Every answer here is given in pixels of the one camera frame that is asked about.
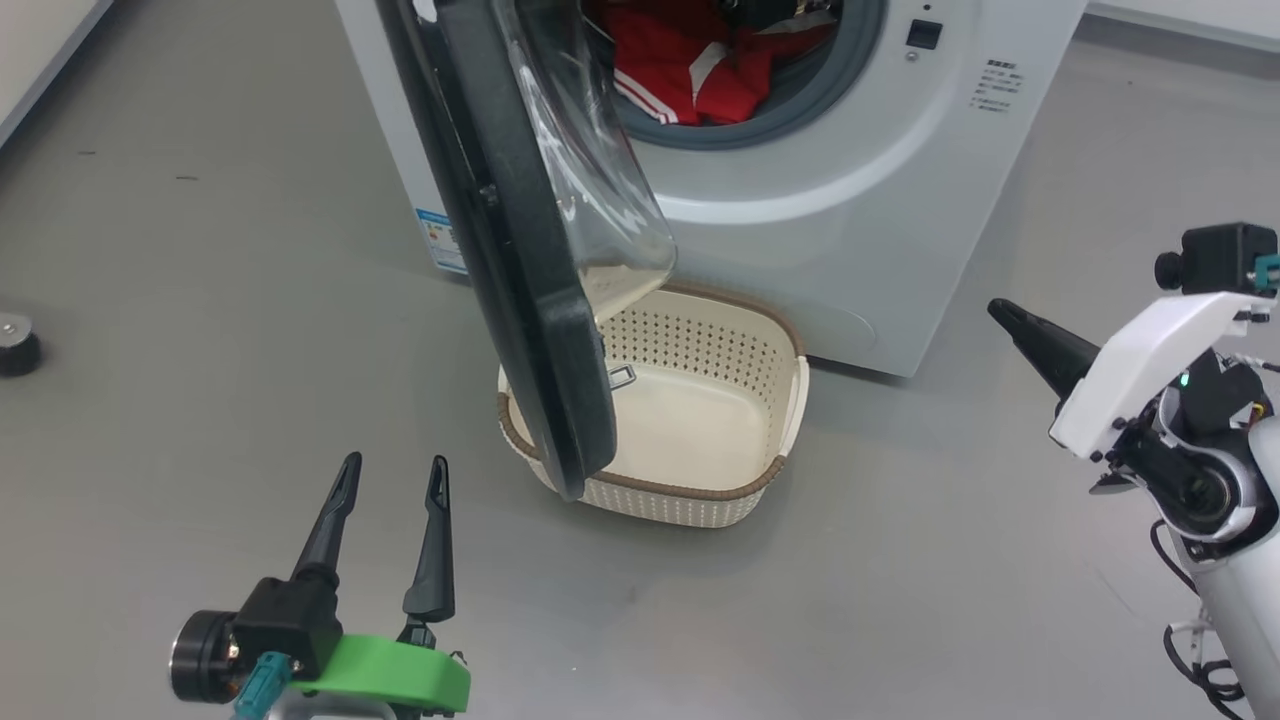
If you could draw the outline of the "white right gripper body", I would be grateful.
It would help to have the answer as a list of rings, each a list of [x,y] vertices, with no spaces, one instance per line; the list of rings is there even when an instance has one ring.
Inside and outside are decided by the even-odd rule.
[[[1062,404],[1050,437],[1076,457],[1108,452],[1121,429],[1224,336],[1244,336],[1266,300],[1196,293],[1153,301],[1106,341]]]

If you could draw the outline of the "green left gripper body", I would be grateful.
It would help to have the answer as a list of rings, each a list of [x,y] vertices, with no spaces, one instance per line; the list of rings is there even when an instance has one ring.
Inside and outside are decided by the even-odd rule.
[[[471,673],[457,653],[346,634],[319,678],[294,683],[297,714],[465,714]]]

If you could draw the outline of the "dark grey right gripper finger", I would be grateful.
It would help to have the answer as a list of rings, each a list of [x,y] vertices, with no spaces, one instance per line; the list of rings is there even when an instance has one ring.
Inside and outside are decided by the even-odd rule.
[[[1100,354],[1097,345],[1007,299],[992,299],[988,314],[1060,401],[1068,400]]]

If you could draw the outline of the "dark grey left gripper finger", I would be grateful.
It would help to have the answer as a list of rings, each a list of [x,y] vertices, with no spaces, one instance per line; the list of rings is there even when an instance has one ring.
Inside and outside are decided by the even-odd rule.
[[[319,582],[330,591],[335,591],[339,585],[337,564],[346,521],[355,510],[362,465],[361,452],[346,455],[294,565],[293,582]]]
[[[428,524],[403,612],[411,621],[443,623],[456,612],[451,473],[444,456],[431,461],[424,506]]]

